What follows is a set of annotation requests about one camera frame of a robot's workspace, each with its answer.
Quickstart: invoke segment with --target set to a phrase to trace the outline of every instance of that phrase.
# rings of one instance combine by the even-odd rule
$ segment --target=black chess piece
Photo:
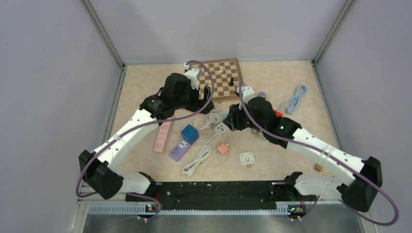
[[[233,82],[233,78],[230,78],[229,86],[234,86],[235,83]]]

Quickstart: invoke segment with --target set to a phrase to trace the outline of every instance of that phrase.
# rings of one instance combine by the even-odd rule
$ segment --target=purple power strip
[[[174,149],[172,149],[169,155],[173,160],[178,162],[191,146],[191,144],[187,143],[185,140],[182,140],[174,147]]]

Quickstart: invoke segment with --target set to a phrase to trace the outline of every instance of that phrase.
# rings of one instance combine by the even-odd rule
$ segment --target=gray metal floor
[[[84,233],[105,232],[125,216],[89,215]],[[128,219],[107,233],[364,233],[357,215],[343,205],[319,204],[310,216],[299,221],[282,216],[159,216],[151,222]]]

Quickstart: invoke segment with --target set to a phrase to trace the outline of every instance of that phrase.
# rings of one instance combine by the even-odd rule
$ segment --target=white wall
[[[313,59],[345,0],[91,0],[126,63]]]
[[[0,232],[68,230],[118,77],[79,0],[0,2]]]
[[[400,220],[383,232],[410,232],[412,224],[412,1],[357,1],[320,62],[344,147],[382,162],[383,189]],[[379,195],[379,220],[393,211]]]

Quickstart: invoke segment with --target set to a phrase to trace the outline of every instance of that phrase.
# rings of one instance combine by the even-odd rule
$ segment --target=beige tabletop
[[[278,61],[278,62],[240,62],[244,82],[256,92],[263,91],[274,109],[294,95],[297,87],[304,83],[308,93],[301,99],[298,109],[292,114],[285,114],[318,138],[336,146],[332,127],[316,83],[310,61]],[[116,112],[113,132],[119,130],[135,110],[149,96],[164,86],[165,78],[173,72],[182,73],[182,64],[137,65],[128,66],[120,101]],[[220,106],[220,113],[228,112],[231,104],[237,101],[215,103]],[[188,115],[189,112],[179,110],[176,117]],[[203,144],[214,134],[214,131],[200,132],[200,138],[179,161],[169,157],[170,151],[182,140],[180,131],[187,124],[199,125],[206,119],[197,115],[186,120],[174,122],[167,146],[162,154],[153,152],[158,130],[149,133],[130,151],[119,167],[120,173],[145,172],[158,182],[166,181],[253,181],[282,180],[294,171],[316,174],[315,162],[298,153],[259,139],[250,129],[229,132],[215,137],[209,145],[213,152],[204,166],[199,166],[190,178],[186,178],[181,170],[190,163]],[[221,156],[215,153],[221,143],[229,143],[230,151]],[[250,167],[240,163],[239,154],[251,151],[256,162]],[[327,170],[321,174],[329,175]]]

